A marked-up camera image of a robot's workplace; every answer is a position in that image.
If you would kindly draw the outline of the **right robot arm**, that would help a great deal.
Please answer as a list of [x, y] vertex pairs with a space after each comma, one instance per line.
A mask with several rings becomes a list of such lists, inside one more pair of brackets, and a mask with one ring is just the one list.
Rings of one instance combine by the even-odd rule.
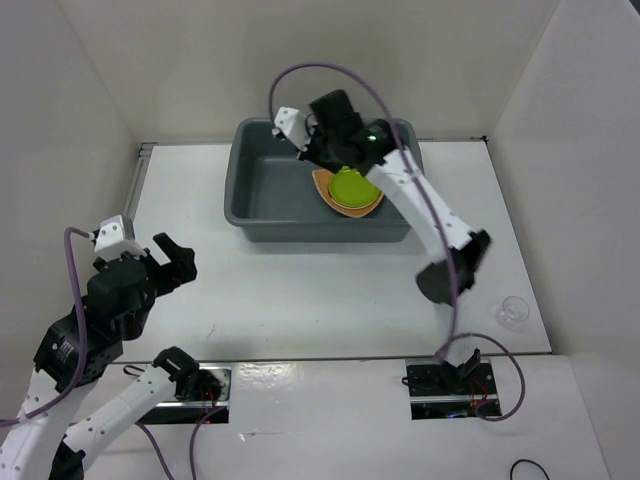
[[416, 274], [419, 291], [433, 304], [457, 312], [457, 301], [476, 280], [491, 244], [445, 203], [416, 164], [395, 123], [366, 122], [345, 91], [334, 90], [310, 105], [308, 115], [282, 108], [276, 124], [298, 156], [333, 173], [355, 170], [377, 187], [417, 233], [429, 255]]

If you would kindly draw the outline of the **green plastic plate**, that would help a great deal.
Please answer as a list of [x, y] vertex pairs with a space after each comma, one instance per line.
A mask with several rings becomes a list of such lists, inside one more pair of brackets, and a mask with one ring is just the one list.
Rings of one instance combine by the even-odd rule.
[[328, 184], [330, 197], [348, 209], [359, 209], [373, 204], [381, 191], [363, 175], [333, 174]]

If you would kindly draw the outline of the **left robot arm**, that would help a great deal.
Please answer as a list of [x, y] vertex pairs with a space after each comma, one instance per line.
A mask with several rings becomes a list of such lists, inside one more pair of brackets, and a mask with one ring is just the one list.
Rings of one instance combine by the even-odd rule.
[[173, 346], [162, 350], [142, 374], [100, 409], [74, 418], [123, 344], [141, 336], [156, 300], [197, 277], [195, 252], [160, 233], [153, 240], [168, 261], [148, 249], [127, 246], [116, 258], [97, 258], [96, 274], [82, 290], [72, 235], [96, 233], [69, 227], [63, 245], [74, 300], [54, 322], [34, 356], [29, 388], [19, 414], [1, 425], [4, 479], [81, 479], [101, 453], [157, 404], [193, 396], [204, 379], [199, 363]]

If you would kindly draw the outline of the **orange woven triangular basket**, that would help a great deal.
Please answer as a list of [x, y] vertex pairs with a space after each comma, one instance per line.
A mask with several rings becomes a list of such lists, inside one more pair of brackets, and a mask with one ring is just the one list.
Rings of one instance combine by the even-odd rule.
[[320, 197], [322, 198], [322, 200], [334, 211], [338, 212], [341, 215], [344, 215], [346, 217], [349, 218], [354, 218], [354, 219], [358, 219], [358, 218], [363, 218], [367, 215], [369, 215], [371, 212], [373, 212], [378, 206], [379, 204], [382, 202], [383, 198], [384, 198], [384, 193], [381, 191], [381, 194], [379, 195], [378, 199], [371, 205], [364, 207], [364, 208], [359, 208], [359, 209], [348, 209], [346, 207], [343, 207], [339, 204], [337, 204], [329, 195], [329, 191], [328, 191], [328, 184], [329, 184], [329, 180], [331, 179], [332, 175], [335, 173], [331, 173], [328, 170], [325, 169], [316, 169], [312, 172], [312, 179], [314, 182], [314, 185], [316, 187], [316, 190], [318, 192], [318, 194], [320, 195]]

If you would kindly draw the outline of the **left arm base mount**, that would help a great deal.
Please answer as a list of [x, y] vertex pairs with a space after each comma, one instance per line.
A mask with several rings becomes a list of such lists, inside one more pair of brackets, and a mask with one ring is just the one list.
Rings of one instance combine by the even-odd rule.
[[146, 425], [195, 425], [208, 413], [208, 424], [229, 422], [229, 402], [232, 384], [230, 364], [204, 363], [199, 380], [188, 393], [171, 395], [160, 401], [142, 418]]

